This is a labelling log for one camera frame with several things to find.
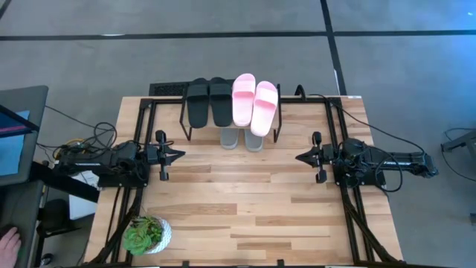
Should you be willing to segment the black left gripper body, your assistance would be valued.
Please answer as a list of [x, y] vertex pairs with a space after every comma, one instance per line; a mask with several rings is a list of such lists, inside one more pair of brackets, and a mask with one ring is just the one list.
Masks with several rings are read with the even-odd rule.
[[155, 132], [155, 139], [157, 144], [148, 144], [145, 148], [147, 164], [160, 165], [160, 180], [168, 181], [169, 175], [167, 172], [167, 136], [163, 130]]

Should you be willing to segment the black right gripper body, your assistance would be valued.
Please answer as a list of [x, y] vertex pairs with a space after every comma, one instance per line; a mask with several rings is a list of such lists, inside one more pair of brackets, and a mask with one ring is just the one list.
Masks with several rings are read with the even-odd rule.
[[327, 171], [324, 165], [331, 165], [335, 158], [335, 151], [332, 144], [321, 144], [322, 137], [320, 132], [312, 134], [312, 166], [318, 169], [316, 174], [317, 183], [325, 183], [327, 181]]

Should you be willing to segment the black rubber slide sandal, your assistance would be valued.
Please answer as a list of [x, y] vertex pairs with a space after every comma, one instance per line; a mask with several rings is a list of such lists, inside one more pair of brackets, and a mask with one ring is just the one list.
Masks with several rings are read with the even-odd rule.
[[196, 129], [205, 127], [208, 122], [208, 81], [204, 78], [192, 81], [187, 88], [186, 101], [191, 127]]
[[214, 77], [209, 82], [210, 105], [213, 121], [218, 127], [228, 127], [232, 123], [232, 89], [227, 80]]

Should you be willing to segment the grey rubber slide sandal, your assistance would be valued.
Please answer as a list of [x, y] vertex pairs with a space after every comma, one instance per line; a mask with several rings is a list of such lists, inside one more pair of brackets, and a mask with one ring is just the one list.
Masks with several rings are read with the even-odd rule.
[[260, 152], [263, 149], [264, 139], [257, 136], [250, 130], [245, 130], [245, 147], [251, 152]]
[[222, 128], [220, 130], [220, 144], [226, 150], [233, 150], [239, 140], [239, 129]]

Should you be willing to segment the pink rubber slide sandal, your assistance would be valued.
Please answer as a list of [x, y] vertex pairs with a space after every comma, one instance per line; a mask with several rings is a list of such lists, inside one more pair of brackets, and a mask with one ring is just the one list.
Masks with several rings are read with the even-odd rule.
[[241, 74], [232, 85], [232, 114], [234, 124], [238, 127], [246, 127], [251, 123], [255, 90], [255, 76], [250, 73]]
[[278, 92], [274, 84], [261, 81], [257, 84], [254, 97], [251, 132], [264, 137], [271, 129], [274, 114], [278, 105]]

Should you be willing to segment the black metal wood-top shoe shelf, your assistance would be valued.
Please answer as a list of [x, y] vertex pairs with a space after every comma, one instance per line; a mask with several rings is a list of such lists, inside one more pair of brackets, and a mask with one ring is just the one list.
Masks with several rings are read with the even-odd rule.
[[[277, 95], [278, 95], [278, 104], [276, 105], [276, 112], [274, 114], [272, 124], [270, 127], [269, 132], [273, 133], [273, 142], [276, 143], [279, 135], [280, 135], [280, 130], [282, 126], [282, 114], [281, 114], [281, 103], [280, 103], [280, 84], [277, 83], [276, 85], [277, 88]], [[181, 128], [183, 129], [183, 132], [185, 134], [185, 137], [188, 141], [192, 140], [192, 133], [194, 130], [194, 127], [190, 125], [189, 122], [189, 116], [188, 116], [188, 108], [187, 108], [187, 90], [188, 86], [185, 86], [183, 89], [183, 95], [181, 97], [181, 113], [179, 117], [179, 123], [181, 125]], [[245, 127], [238, 127], [234, 122], [232, 122], [229, 126], [226, 127], [218, 127], [215, 125], [214, 120], [213, 120], [213, 109], [211, 105], [208, 106], [208, 119], [207, 119], [207, 124], [204, 126], [205, 128], [213, 128], [213, 129], [227, 129], [227, 128], [233, 128], [233, 129], [246, 129], [249, 130], [251, 128], [250, 125], [245, 126]]]

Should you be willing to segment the black perforated floor mat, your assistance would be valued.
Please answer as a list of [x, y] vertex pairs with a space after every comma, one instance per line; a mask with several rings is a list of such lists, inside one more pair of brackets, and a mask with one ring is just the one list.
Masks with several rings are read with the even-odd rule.
[[149, 85], [149, 96], [182, 96], [187, 87], [187, 82], [151, 83]]

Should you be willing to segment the white triangle-patterned plant pot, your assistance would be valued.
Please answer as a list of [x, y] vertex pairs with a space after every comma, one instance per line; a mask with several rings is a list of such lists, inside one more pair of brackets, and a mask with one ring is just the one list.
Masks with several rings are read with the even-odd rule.
[[162, 219], [160, 217], [155, 217], [155, 220], [162, 228], [161, 241], [154, 245], [151, 249], [146, 251], [145, 254], [147, 255], [156, 254], [165, 250], [169, 245], [170, 241], [172, 240], [172, 228], [170, 224], [165, 219]]

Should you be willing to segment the green succulent plant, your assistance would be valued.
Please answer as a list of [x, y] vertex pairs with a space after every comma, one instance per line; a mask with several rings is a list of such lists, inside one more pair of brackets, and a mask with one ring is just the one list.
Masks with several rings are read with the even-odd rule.
[[162, 235], [163, 227], [157, 218], [136, 217], [123, 234], [123, 247], [132, 255], [143, 255], [161, 242]]

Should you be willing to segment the white cardboard box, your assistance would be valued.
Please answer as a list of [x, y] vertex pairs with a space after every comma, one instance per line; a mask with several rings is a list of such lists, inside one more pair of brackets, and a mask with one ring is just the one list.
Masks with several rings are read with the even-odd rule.
[[[90, 170], [83, 171], [76, 176], [73, 176], [73, 179], [77, 181], [86, 183], [97, 190], [99, 177], [93, 174]], [[80, 197], [69, 195], [69, 218], [71, 220], [78, 220], [80, 218], [92, 215], [96, 212], [97, 203], [91, 202]]]

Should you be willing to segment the grey equipment stand leg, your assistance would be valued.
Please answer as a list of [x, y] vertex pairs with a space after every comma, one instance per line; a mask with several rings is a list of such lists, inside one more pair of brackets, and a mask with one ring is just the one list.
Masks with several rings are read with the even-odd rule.
[[443, 152], [451, 152], [457, 147], [467, 147], [471, 157], [476, 158], [476, 129], [454, 128], [454, 130], [468, 130], [468, 132], [456, 139], [441, 144]]

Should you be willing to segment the dark grey side desk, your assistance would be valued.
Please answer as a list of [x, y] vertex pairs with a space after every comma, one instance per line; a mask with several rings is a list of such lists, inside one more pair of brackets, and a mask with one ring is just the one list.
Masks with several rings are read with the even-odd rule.
[[14, 177], [17, 183], [6, 185], [7, 180], [0, 176], [0, 240], [11, 229], [19, 233], [21, 245], [15, 268], [27, 268], [43, 187], [46, 185], [92, 202], [97, 202], [99, 191], [37, 162]]

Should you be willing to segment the dark-framed computer monitor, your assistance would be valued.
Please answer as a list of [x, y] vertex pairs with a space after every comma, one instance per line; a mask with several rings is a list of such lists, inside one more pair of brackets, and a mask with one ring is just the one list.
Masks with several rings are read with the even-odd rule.
[[[0, 104], [14, 112], [29, 110], [28, 120], [40, 127], [47, 96], [47, 86], [0, 90]], [[19, 171], [16, 174], [0, 176], [0, 187], [28, 181], [38, 135], [38, 133], [31, 133], [25, 136], [22, 154], [19, 158]]]

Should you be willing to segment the person's hand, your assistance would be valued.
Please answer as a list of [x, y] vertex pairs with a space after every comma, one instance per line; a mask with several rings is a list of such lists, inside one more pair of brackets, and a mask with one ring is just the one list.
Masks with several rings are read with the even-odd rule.
[[0, 239], [0, 268], [14, 268], [19, 249], [22, 245], [20, 234], [16, 227], [9, 229]]

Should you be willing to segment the black metal table frame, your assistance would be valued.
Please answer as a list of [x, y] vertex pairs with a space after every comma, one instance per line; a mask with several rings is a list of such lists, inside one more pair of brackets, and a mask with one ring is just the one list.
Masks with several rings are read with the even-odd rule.
[[279, 136], [268, 135], [252, 153], [239, 144], [226, 150], [216, 127], [182, 129], [185, 114], [177, 98], [157, 100], [153, 128], [163, 130], [184, 156], [166, 182], [152, 168], [140, 212], [164, 218], [172, 227], [168, 247], [132, 259], [137, 266], [349, 264], [351, 255], [341, 191], [333, 178], [315, 181], [316, 169], [296, 157], [312, 146], [341, 138], [338, 112], [315, 97], [282, 106]]

